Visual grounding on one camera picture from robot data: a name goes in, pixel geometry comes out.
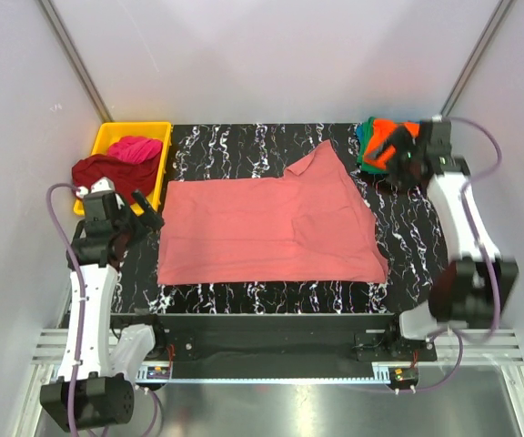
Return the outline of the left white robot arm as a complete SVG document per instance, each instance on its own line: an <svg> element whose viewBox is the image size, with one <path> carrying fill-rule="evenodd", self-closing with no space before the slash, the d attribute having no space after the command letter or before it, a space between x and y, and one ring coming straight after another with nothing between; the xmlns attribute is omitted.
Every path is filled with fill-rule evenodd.
<svg viewBox="0 0 524 437"><path fill-rule="evenodd" d="M109 345L112 298L125 252L164 221L138 190L132 194L142 208L137 215L105 178L76 192L84 216L74 236L56 229L71 280L65 351L55 381L40 390L43 409L72 436L130 422L143 361L167 351L166 332L155 319L124 327L116 346Z"/></svg>

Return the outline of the yellow plastic bin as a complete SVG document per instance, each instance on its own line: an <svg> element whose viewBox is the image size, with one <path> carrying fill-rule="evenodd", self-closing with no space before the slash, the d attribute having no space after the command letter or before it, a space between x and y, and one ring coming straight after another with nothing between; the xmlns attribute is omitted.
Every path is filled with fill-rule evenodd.
<svg viewBox="0 0 524 437"><path fill-rule="evenodd" d="M163 142L160 156L160 165L157 172L156 184L153 191L146 197L153 209L160 204L161 188L166 172L166 160L171 145L172 125L168 122L112 122L104 123L98 130L96 140L90 156L106 155L108 148L122 137L149 137Z"/></svg>

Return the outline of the salmon pink t shirt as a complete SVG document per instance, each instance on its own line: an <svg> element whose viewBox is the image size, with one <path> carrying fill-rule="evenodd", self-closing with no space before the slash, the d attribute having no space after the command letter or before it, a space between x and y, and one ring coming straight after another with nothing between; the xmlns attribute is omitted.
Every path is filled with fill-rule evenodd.
<svg viewBox="0 0 524 437"><path fill-rule="evenodd" d="M169 183L157 282L383 283L375 216L330 141L280 178Z"/></svg>

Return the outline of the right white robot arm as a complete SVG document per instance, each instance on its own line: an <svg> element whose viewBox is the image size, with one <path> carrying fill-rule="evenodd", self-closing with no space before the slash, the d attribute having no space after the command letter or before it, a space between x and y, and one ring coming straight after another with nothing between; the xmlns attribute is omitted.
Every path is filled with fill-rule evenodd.
<svg viewBox="0 0 524 437"><path fill-rule="evenodd" d="M407 191L425 189L438 215L448 251L448 266L432 285L428 298L396 317L384 338L385 353L403 361L417 348L416 340L432 340L453 331L472 344L489 340L499 329L501 313L519 275L514 259L502 257L484 226L472 187L492 176L502 163L498 141L478 123L461 118L494 147L495 162L476 174L452 153L455 118L436 117L415 129L397 124L362 160L384 169L388 183Z"/></svg>

